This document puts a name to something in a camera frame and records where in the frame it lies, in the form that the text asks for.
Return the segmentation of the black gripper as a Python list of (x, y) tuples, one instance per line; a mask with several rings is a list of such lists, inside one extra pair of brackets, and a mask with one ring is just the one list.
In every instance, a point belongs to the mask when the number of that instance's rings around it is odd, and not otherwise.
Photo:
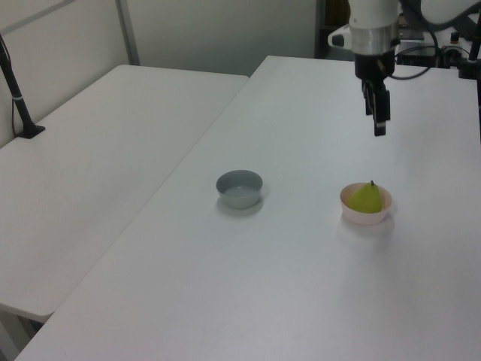
[(354, 54), (355, 75), (362, 82), (365, 99), (365, 113), (374, 118), (374, 135), (386, 134), (386, 123), (391, 119), (390, 92), (382, 90), (374, 94), (374, 110), (372, 105), (372, 89), (385, 89), (384, 80), (394, 73), (395, 52), (390, 50), (380, 55)]

